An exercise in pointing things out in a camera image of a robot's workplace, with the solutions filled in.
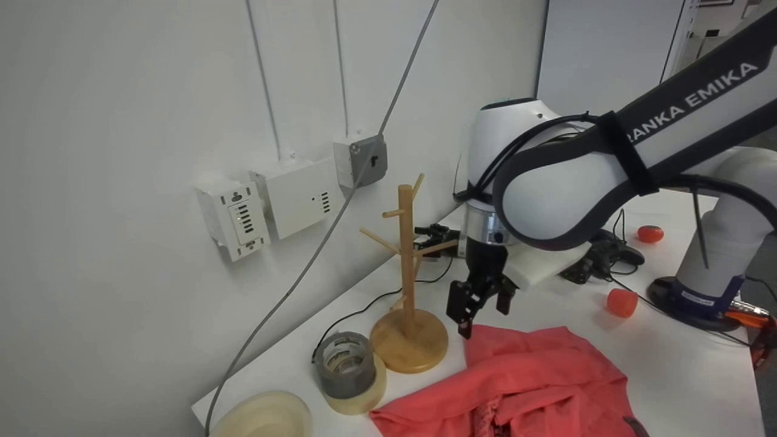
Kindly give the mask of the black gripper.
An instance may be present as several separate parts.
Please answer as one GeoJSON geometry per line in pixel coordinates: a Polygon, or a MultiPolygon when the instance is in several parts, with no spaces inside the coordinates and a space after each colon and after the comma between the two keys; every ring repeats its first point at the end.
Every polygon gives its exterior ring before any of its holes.
{"type": "Polygon", "coordinates": [[[502,244],[467,243],[469,276],[450,283],[446,315],[462,336],[471,336],[474,318],[495,295],[495,308],[508,315],[518,283],[506,276],[508,250],[502,244]]]}

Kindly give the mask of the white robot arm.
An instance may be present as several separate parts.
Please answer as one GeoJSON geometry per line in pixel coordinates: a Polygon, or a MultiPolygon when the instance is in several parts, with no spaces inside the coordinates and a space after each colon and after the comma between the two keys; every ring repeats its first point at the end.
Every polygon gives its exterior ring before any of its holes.
{"type": "Polygon", "coordinates": [[[608,113],[559,113],[537,97],[485,103],[467,159],[469,276],[450,285],[462,335],[485,301],[509,308],[508,247],[574,250],[627,200],[711,194],[681,268],[649,285],[668,315],[725,329],[745,268],[777,222],[777,164],[755,135],[777,123],[777,4],[762,0],[718,45],[608,113]]]}

